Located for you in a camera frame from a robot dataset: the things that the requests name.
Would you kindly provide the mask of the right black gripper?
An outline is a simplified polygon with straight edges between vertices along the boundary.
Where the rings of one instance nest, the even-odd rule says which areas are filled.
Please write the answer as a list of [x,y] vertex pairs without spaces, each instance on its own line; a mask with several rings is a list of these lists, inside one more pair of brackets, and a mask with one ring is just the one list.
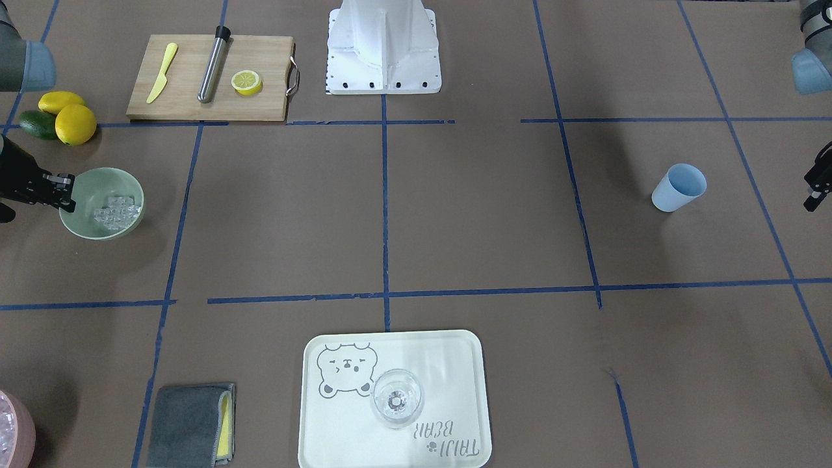
[[38,166],[34,157],[8,137],[2,136],[1,195],[2,199],[51,205],[74,213],[71,194],[53,194],[54,189],[71,189],[75,177],[68,173],[53,175]]

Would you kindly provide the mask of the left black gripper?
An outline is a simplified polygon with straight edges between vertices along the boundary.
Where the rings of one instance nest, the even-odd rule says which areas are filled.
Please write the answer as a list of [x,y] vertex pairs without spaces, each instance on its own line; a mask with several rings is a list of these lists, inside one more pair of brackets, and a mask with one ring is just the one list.
[[814,158],[813,166],[803,176],[808,184],[808,196],[803,202],[803,208],[810,213],[817,210],[824,199],[824,193],[830,192],[831,187],[831,142],[826,144]]

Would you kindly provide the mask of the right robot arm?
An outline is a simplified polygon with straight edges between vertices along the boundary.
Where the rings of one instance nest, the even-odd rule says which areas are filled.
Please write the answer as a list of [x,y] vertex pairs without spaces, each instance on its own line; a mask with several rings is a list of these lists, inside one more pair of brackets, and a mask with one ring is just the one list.
[[[1,90],[34,92],[49,90],[56,82],[56,66],[48,47],[25,40],[13,24],[8,7],[1,3]],[[7,136],[1,142],[1,222],[17,216],[6,202],[51,205],[67,213],[75,211],[72,199],[75,177],[54,175],[39,167],[33,156]]]

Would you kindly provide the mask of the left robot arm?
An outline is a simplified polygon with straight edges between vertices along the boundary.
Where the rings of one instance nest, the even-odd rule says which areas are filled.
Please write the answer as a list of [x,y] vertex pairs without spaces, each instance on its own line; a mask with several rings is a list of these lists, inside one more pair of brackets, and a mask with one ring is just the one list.
[[[802,50],[791,59],[794,88],[802,95],[831,90],[831,13],[830,1],[799,1],[799,29],[803,35]],[[815,211],[827,196],[831,185],[831,143],[814,158],[813,166],[803,176],[809,196],[803,202],[808,211]]]

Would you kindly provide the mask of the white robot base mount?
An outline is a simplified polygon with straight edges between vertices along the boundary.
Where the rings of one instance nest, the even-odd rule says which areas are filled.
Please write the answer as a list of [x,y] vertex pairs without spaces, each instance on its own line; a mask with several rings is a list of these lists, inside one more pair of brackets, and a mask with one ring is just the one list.
[[330,11],[325,92],[417,95],[443,85],[435,12],[421,1],[344,1]]

